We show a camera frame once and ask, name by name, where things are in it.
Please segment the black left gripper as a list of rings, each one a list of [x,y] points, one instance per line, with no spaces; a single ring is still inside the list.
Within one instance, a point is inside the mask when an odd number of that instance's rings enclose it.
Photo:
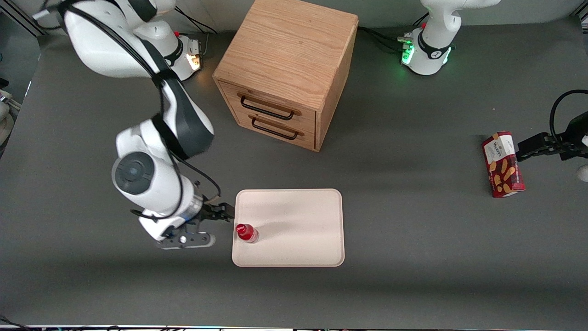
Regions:
[[[557,147],[555,139],[548,133],[538,133],[518,143],[517,161],[523,162],[541,155],[560,154],[561,161],[579,157],[588,158],[587,147],[588,114],[583,113],[572,119],[565,132],[558,135],[562,150]]]

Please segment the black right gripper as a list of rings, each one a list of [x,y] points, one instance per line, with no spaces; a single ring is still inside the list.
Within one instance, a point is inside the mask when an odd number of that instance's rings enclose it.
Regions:
[[[234,220],[235,208],[228,203],[218,205],[203,205],[200,212],[185,222],[185,232],[197,233],[203,221],[219,220],[231,222]]]

